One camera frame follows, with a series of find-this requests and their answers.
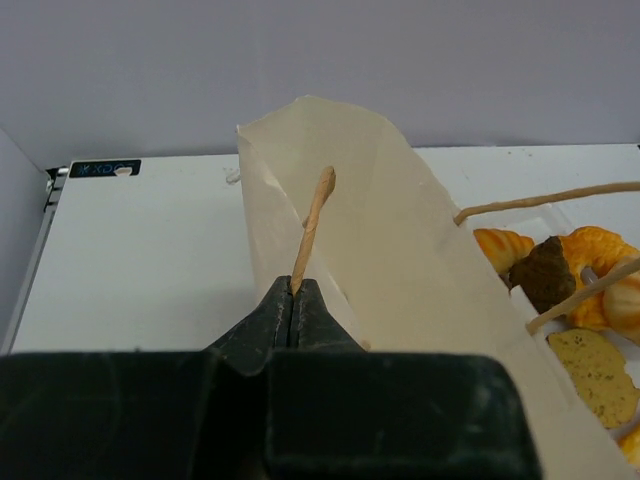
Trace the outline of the white paper bag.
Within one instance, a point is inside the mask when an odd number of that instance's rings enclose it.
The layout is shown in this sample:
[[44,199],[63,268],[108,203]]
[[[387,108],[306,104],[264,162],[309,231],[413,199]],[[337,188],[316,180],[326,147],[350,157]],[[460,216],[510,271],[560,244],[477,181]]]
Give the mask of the white paper bag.
[[237,130],[256,287],[292,271],[321,172],[308,274],[331,314],[373,350],[486,354],[524,400],[548,479],[632,479],[614,440],[481,253],[456,206],[396,126],[365,108],[304,96]]

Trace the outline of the dark brown bread piece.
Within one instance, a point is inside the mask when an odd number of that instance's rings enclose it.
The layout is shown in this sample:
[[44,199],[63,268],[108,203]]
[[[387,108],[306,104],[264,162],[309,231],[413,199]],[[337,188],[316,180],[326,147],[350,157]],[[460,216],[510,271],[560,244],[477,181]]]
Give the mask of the dark brown bread piece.
[[545,313],[576,292],[559,236],[549,237],[509,270],[512,286],[520,286],[539,313]]

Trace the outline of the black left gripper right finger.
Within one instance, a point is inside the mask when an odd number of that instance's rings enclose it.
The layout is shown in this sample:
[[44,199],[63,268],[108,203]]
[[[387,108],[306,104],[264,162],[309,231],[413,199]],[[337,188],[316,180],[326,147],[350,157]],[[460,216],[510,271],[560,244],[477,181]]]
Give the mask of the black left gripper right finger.
[[539,479],[504,366],[476,354],[368,352],[305,281],[267,363],[273,479]]

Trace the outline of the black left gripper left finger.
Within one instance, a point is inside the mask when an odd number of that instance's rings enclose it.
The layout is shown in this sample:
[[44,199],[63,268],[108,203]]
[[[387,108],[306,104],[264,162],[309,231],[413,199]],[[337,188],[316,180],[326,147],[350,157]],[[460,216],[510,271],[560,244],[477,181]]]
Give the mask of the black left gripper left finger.
[[2,477],[232,477],[261,441],[264,369],[292,307],[281,277],[201,350],[3,357]]

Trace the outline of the ridged orange roll bread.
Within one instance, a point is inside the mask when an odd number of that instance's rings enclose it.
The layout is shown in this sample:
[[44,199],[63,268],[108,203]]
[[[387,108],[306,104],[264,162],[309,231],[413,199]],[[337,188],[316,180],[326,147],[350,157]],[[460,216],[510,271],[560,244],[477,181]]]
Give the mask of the ridged orange roll bread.
[[621,437],[617,444],[628,463],[637,471],[640,470],[640,425],[636,424],[632,430]]

